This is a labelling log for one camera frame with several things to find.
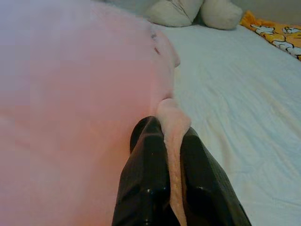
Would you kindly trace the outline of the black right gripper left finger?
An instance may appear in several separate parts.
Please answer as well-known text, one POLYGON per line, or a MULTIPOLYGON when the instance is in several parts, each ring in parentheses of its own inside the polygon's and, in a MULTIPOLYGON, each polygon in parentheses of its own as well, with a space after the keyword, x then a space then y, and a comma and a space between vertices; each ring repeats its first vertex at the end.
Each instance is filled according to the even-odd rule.
POLYGON ((121 172, 114 226, 177 226, 170 206, 167 151, 159 120, 141 119, 130 138, 130 156, 121 172))

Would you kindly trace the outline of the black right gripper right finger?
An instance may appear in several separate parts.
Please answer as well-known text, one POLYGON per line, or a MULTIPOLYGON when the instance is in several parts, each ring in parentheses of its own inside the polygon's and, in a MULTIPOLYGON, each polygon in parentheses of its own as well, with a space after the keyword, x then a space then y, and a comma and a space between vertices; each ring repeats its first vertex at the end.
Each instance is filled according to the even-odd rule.
POLYGON ((184 135, 180 152, 187 225, 251 225, 224 169, 193 128, 184 135))

